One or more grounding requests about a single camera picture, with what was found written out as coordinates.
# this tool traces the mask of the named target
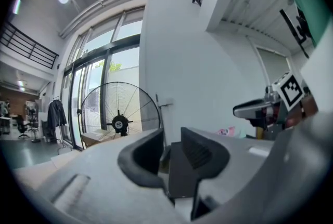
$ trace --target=desk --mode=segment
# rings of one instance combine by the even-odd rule
[[[0,117],[0,129],[1,129],[1,134],[10,133],[10,118]]]
[[[12,121],[11,121],[11,124],[12,124],[12,126],[17,126],[17,115],[15,115],[15,114],[11,114],[11,115],[9,115],[9,117],[11,117],[11,119],[12,119]]]

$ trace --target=gray plastic part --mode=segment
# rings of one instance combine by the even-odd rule
[[[162,189],[135,185],[117,165],[119,152],[124,147],[151,132],[93,146],[48,178],[38,192],[23,191],[39,212],[53,223],[78,223],[77,220],[84,223],[185,223]],[[193,223],[283,222],[312,198],[331,169],[333,113],[317,113],[293,130],[281,133],[263,164],[260,166],[259,162],[253,161],[259,168],[257,173],[252,178],[244,173],[249,182],[243,188],[243,180],[232,178],[232,174],[243,177],[236,166],[239,164],[244,168],[240,163],[243,144],[239,144],[239,156],[235,159],[237,148],[231,143],[234,138],[224,138],[228,141],[222,142],[217,139],[219,135],[199,132],[229,148],[231,162],[229,169],[226,167],[216,179],[203,180],[199,184],[199,195],[207,196],[209,193],[211,199],[219,201],[220,205]],[[266,144],[253,139],[249,144],[259,142]],[[65,212],[56,210],[50,201],[77,174],[90,177],[80,200],[72,203]],[[220,192],[219,188],[225,188],[225,184],[236,193]]]
[[[238,193],[258,172],[266,157],[249,152],[251,148],[270,152],[272,141],[233,138],[218,134],[190,129],[191,131],[223,145],[230,153],[230,159],[221,173],[213,179],[203,179],[198,195],[205,199],[212,197],[223,204]]]
[[[84,223],[182,223],[163,189],[140,187],[133,183],[117,163],[119,153],[128,145],[153,134],[134,136],[97,144],[54,173],[39,188],[49,201],[75,175],[90,178],[80,199],[71,202],[66,214]]]
[[[317,113],[294,129],[282,132],[250,182],[195,223],[286,221],[314,195],[331,169],[332,120],[333,113]]]

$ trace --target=window frame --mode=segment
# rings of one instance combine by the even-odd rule
[[[91,52],[88,53],[87,56],[80,57],[76,61],[72,62],[70,65],[66,66],[64,73],[63,73],[63,79],[62,79],[62,86],[61,86],[61,92],[60,92],[60,97],[62,98],[62,91],[65,86],[65,80],[66,76],[71,74],[71,77],[69,77],[69,95],[68,95],[68,124],[69,124],[69,133],[71,137],[71,141],[66,140],[66,142],[71,143],[72,147],[74,149],[78,149],[82,151],[83,149],[79,146],[76,145],[75,143],[75,138],[74,138],[74,131],[73,131],[73,119],[71,115],[71,109],[72,109],[72,92],[73,92],[73,84],[74,84],[74,78],[72,77],[73,74],[82,69],[89,66],[89,64],[93,64],[96,61],[99,61],[101,59],[104,59],[104,65],[103,65],[103,71],[102,71],[102,76],[101,76],[101,85],[106,83],[108,80],[108,73],[109,73],[109,68],[112,60],[112,55],[121,51],[125,51],[128,49],[132,48],[137,48],[139,47],[140,44],[140,34],[137,35],[132,35],[120,40],[117,40],[115,42],[109,43],[103,47],[97,48],[95,50],[92,50]],[[86,83],[86,76],[87,76],[88,70],[86,69],[83,75],[83,80]],[[101,90],[101,96],[103,97],[105,95],[104,90],[102,88]],[[100,105],[101,107],[101,116],[105,116],[104,112],[104,107],[103,105]],[[106,126],[106,120],[105,118],[101,118],[101,127]]]
[[[89,39],[90,39],[90,37],[93,34],[95,29],[98,29],[101,25],[104,25],[105,23],[118,18],[117,24],[114,28],[114,32],[113,32],[113,35],[112,35],[109,43],[115,42],[115,41],[117,41],[116,38],[118,37],[119,31],[120,31],[121,27],[123,26],[124,21],[126,20],[126,16],[131,14],[131,13],[134,13],[134,12],[137,12],[137,11],[144,11],[144,10],[145,10],[145,6],[139,6],[139,7],[132,8],[130,10],[124,10],[124,11],[118,13],[118,14],[115,14],[111,17],[108,17],[108,18],[104,19],[101,22],[98,22],[94,26],[91,26],[88,30],[86,30],[85,32],[83,32],[81,35],[79,35],[77,37],[77,39],[76,39],[76,41],[75,41],[75,43],[72,47],[69,58],[67,60],[66,66],[69,66],[70,64],[73,64],[73,62],[75,62],[76,60],[81,58],[81,54],[83,52],[84,46],[86,45],[86,43],[89,42]],[[75,57],[75,60],[74,60],[75,52],[78,49],[79,49],[79,52],[78,52],[78,54],[77,54],[77,56]]]
[[[291,65],[290,65],[289,59],[288,59],[288,57],[287,57],[286,55],[281,54],[281,53],[279,53],[279,52],[277,52],[277,51],[275,51],[275,50],[273,50],[273,49],[270,49],[270,48],[267,48],[267,47],[260,46],[260,45],[258,45],[258,44],[255,44],[254,47],[255,47],[255,52],[257,53],[257,56],[258,56],[258,59],[259,59],[260,66],[262,67],[262,70],[263,70],[263,73],[264,73],[264,76],[265,76],[265,81],[266,81],[266,85],[267,85],[267,86],[268,86],[268,85],[271,85],[271,80],[270,80],[270,77],[269,77],[269,75],[268,75],[266,65],[265,65],[265,63],[264,63],[264,61],[263,61],[263,59],[262,59],[262,56],[261,56],[260,52],[259,52],[259,49],[260,49],[260,50],[265,50],[265,51],[267,51],[267,52],[271,52],[271,53],[273,53],[273,54],[275,54],[275,55],[278,55],[278,56],[281,56],[281,57],[285,58],[285,59],[286,59],[286,62],[287,62],[287,64],[288,64],[288,67],[289,67],[289,71],[292,72],[292,68],[291,68]]]

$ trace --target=fan grille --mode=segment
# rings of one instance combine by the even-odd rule
[[[146,92],[132,84],[112,82],[95,88],[83,101],[79,115],[81,135],[102,134],[97,141],[117,138],[112,125],[117,115],[128,120],[127,135],[160,127],[157,107]]]

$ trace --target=floor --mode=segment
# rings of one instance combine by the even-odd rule
[[[80,151],[73,150],[51,157],[51,161],[34,166],[13,169],[16,178],[23,184],[37,190],[38,187],[53,173],[61,169],[71,160],[76,158]]]
[[[29,167],[36,164],[51,161],[58,155],[61,144],[41,142],[32,143],[34,136],[27,132],[30,138],[18,139],[20,132],[16,127],[11,127],[9,135],[1,135],[0,149],[11,169]],[[70,148],[61,149],[60,154],[70,152]]]

